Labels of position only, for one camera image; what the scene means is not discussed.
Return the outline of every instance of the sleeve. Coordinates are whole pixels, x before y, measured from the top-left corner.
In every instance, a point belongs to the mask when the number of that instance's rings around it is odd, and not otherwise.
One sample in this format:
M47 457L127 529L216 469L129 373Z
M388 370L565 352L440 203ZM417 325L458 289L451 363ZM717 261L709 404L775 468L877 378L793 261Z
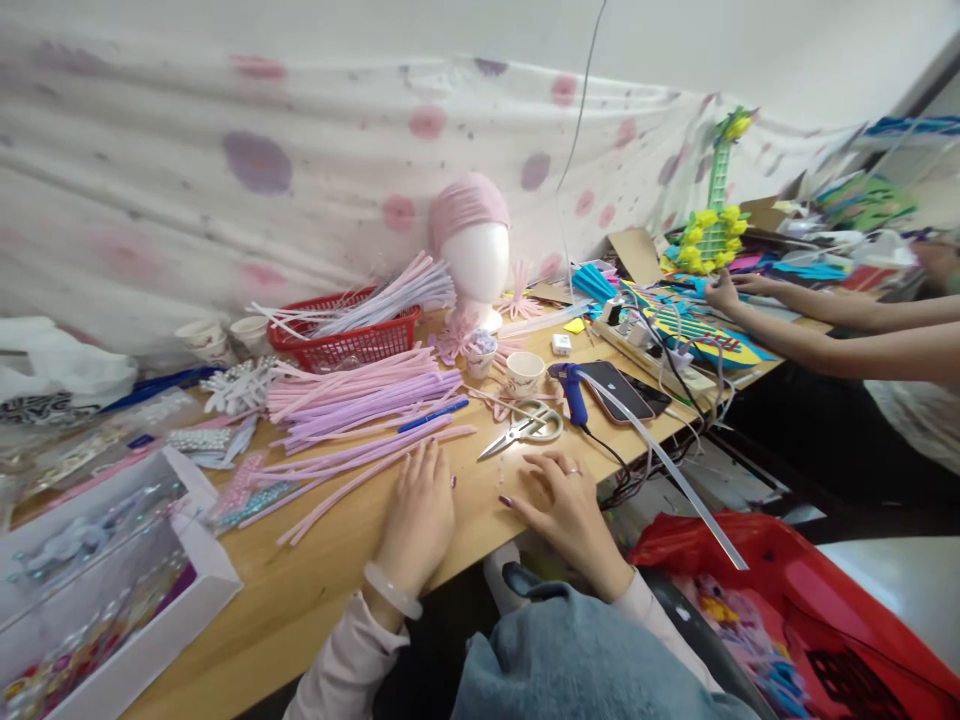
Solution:
M357 593L333 628L313 666L300 678L283 720L360 720L372 715L373 697L410 644L384 630Z
M660 603L657 602L650 588L640 577L640 573L634 571L633 582L630 583L630 587L610 606L624 617L643 625L652 632L680 662L687 666L687 669L703 683L703 686L709 692L723 692L717 681L710 675L707 666L680 636L680 632L674 627L663 608L660 607Z

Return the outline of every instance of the blue glue gun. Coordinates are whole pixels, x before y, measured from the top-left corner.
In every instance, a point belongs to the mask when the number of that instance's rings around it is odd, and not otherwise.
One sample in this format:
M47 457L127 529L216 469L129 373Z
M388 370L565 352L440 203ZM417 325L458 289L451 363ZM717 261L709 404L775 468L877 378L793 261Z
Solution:
M583 404L583 393L580 391L580 366L576 363L555 363L547 368L552 378L560 381L563 387L563 396L570 406L570 422L577 427L587 424L587 406Z

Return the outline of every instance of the white cloth backdrop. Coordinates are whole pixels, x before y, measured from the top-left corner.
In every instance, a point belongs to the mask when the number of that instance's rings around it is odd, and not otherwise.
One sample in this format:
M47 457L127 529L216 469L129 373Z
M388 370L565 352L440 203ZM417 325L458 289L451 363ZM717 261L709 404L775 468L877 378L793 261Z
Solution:
M401 268L428 246L431 199L470 170L504 193L513 255L535 267L671 225L705 202L713 127L737 104L591 77L558 194L582 77L507 59L288 66L0 19L0 311L146 366L175 363L171 332L198 316ZM779 192L856 130L761 109L729 199Z

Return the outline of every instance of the yellow sticky note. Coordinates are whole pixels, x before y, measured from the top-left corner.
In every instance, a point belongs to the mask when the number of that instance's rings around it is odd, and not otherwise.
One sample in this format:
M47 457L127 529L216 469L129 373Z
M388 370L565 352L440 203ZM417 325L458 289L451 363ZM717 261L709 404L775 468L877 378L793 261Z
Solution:
M583 329L586 325L583 322L583 318L574 318L566 325L563 326L563 329L567 332L572 332L574 335L578 335L583 332Z

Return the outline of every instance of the bracelet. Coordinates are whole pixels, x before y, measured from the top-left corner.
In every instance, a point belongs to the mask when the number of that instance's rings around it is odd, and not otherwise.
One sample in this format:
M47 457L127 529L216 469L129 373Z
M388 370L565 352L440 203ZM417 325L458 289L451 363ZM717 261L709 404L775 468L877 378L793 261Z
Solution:
M390 582L383 568L375 562L371 561L363 566L363 576L373 589L383 596L384 600L411 620L419 620L423 615L423 605L416 599L408 597L405 592Z

